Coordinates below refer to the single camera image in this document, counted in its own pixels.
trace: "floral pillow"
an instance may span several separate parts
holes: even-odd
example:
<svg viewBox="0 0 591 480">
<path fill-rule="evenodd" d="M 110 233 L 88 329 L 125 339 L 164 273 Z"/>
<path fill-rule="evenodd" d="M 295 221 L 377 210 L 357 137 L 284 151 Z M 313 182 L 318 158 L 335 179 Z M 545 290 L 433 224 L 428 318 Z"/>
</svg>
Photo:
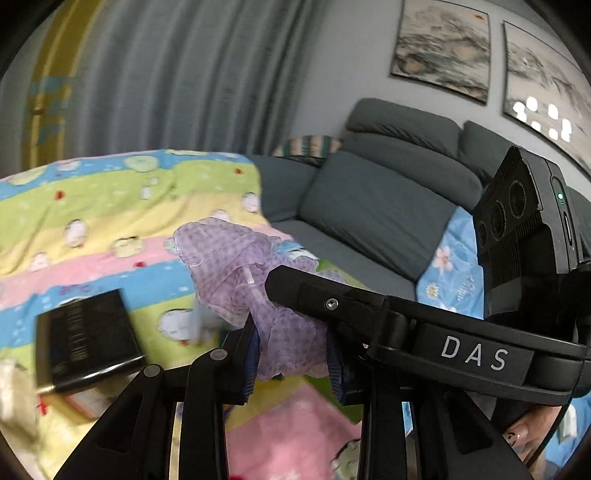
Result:
<svg viewBox="0 0 591 480">
<path fill-rule="evenodd" d="M 484 277 L 476 256 L 472 216 L 459 207 L 441 238 L 429 268 L 417 283 L 417 300 L 482 319 Z"/>
</svg>

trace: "framed painting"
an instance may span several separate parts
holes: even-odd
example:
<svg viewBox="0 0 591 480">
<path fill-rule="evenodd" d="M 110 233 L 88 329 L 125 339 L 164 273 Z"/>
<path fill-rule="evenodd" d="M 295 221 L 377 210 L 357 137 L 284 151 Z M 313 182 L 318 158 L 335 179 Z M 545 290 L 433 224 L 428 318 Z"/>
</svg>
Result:
<svg viewBox="0 0 591 480">
<path fill-rule="evenodd" d="M 505 22 L 504 112 L 537 131 L 591 176 L 591 87 L 579 67 Z"/>
<path fill-rule="evenodd" d="M 439 0 L 406 0 L 391 74 L 486 103 L 491 38 L 486 13 Z"/>
</svg>

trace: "purple cloth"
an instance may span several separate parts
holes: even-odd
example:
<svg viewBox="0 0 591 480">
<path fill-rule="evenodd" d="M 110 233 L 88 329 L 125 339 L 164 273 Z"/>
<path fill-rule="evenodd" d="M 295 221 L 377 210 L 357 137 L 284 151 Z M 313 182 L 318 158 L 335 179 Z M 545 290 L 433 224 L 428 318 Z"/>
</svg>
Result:
<svg viewBox="0 0 591 480">
<path fill-rule="evenodd" d="M 275 267 L 287 265 L 315 274 L 316 260 L 304 256 L 289 260 L 277 252 L 279 237 L 215 218 L 183 225 L 175 231 L 174 241 L 200 301 L 236 326 L 243 326 L 252 313 L 261 338 L 260 379 L 280 373 L 327 375 L 326 325 L 273 304 L 264 287 Z M 337 272 L 321 275 L 345 283 Z"/>
</svg>

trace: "camera lens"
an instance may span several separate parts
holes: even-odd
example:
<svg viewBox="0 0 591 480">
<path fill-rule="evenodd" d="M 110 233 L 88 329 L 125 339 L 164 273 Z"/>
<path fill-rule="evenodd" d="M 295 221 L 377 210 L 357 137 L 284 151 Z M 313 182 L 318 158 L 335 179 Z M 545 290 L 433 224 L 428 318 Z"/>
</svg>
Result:
<svg viewBox="0 0 591 480">
<path fill-rule="evenodd" d="M 497 202 L 492 209 L 491 216 L 491 231 L 497 240 L 505 233 L 505 222 L 505 209 L 501 202 Z"/>
<path fill-rule="evenodd" d="M 480 242 L 481 247 L 486 245 L 487 238 L 486 225 L 481 222 L 480 225 L 478 225 L 478 241 Z"/>
<path fill-rule="evenodd" d="M 509 189 L 509 207 L 516 218 L 521 217 L 525 212 L 525 189 L 518 181 L 513 182 Z"/>
</svg>

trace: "pink fabric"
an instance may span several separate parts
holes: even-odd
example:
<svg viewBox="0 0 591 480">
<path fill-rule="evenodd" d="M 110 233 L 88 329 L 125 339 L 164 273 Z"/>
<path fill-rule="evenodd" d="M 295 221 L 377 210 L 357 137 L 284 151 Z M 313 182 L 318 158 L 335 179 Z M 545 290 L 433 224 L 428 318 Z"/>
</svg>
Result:
<svg viewBox="0 0 591 480">
<path fill-rule="evenodd" d="M 36 272 L 24 272 L 2 281 L 4 292 L 0 299 L 0 309 L 20 305 L 33 294 L 43 294 L 60 285 L 79 285 L 107 275 L 115 275 L 137 268 L 177 259 L 164 248 L 168 237 L 154 236 L 144 238 L 144 250 L 133 257 L 116 258 L 113 253 L 86 255 L 73 260 L 60 262 Z"/>
<path fill-rule="evenodd" d="M 245 480 L 330 480 L 330 461 L 350 440 L 353 425 L 314 388 L 295 394 L 226 434 L 230 473 Z"/>
</svg>

